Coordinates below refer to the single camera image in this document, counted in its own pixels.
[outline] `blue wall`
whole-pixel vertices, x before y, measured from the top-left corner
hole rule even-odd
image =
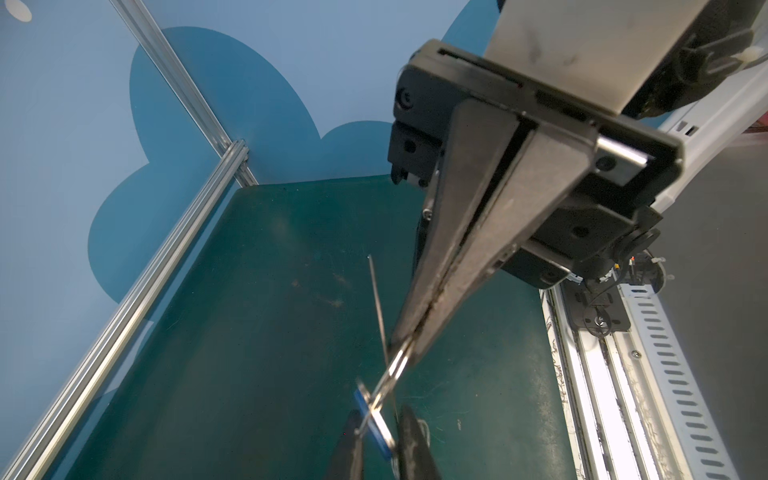
[[[25,4],[29,22],[0,7],[0,468],[218,160],[107,0]],[[263,183],[387,173],[399,69],[443,35],[482,53],[498,17],[493,0],[147,6]]]

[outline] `cloud mural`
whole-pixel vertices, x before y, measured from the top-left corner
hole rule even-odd
[[[494,0],[471,0],[443,39],[481,55],[497,19]],[[176,27],[164,33],[230,137],[245,139],[260,183],[389,172],[390,123],[354,121],[320,137],[299,95],[258,52],[206,28]],[[131,110],[149,164],[112,191],[88,236],[91,269],[117,302],[218,162],[141,48],[130,75]]]

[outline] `metal frame bar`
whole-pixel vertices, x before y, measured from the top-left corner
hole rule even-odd
[[[585,471],[587,450],[583,440],[584,432],[581,430],[581,423],[578,421],[578,407],[574,403],[574,387],[569,375],[570,369],[568,361],[564,357],[561,336],[558,333],[560,331],[560,319],[554,312],[552,292],[550,290],[539,290],[539,296],[541,297],[541,311],[544,314],[547,337],[549,338],[549,346],[552,352],[554,376],[558,380],[560,401],[563,405],[565,428],[568,430],[568,440],[571,443],[571,454],[574,458],[576,477],[579,480],[586,480],[590,478]]]
[[[575,437],[581,451],[581,476],[587,480],[611,480],[605,464],[602,441],[599,435],[598,418],[592,404],[592,395],[585,367],[581,360],[579,345],[573,330],[568,325],[565,302],[559,286],[547,291],[551,301],[553,333],[558,339],[558,348],[563,359],[563,377],[566,386],[570,386],[571,416],[574,418]]]
[[[160,27],[157,26],[147,7],[141,0],[110,1],[125,21],[128,29],[144,47],[165,81],[168,82],[170,89],[174,91],[181,104],[187,109],[194,123],[208,139],[210,146],[214,148],[219,157],[223,158],[232,144],[232,140],[208,106],[187,69],[181,64],[181,60],[168,43]],[[245,162],[243,162],[235,178],[241,187],[258,185],[256,178]]]
[[[541,291],[541,308],[577,477],[693,478],[695,468],[664,405],[664,387],[651,371],[640,326],[604,339],[573,330],[559,286]]]
[[[53,406],[32,432],[3,475],[3,480],[38,479],[46,473],[247,155],[248,149],[242,140],[230,145],[216,170],[208,177]]]
[[[648,285],[622,284],[619,290],[634,333],[647,352],[644,358],[656,379],[661,402],[666,405],[666,413],[674,426],[668,435],[677,433],[676,441],[693,478],[738,480],[739,475],[658,296]]]

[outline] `green table surface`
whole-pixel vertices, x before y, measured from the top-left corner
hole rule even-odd
[[[384,363],[422,193],[387,177],[239,190],[68,478],[322,478]],[[538,292],[500,272],[396,391],[445,480],[575,478]],[[392,478],[368,442],[366,477]]]

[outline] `perforated metal rail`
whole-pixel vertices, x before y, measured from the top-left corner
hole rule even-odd
[[[650,286],[622,284],[619,288],[694,478],[737,480],[736,469],[659,298]]]

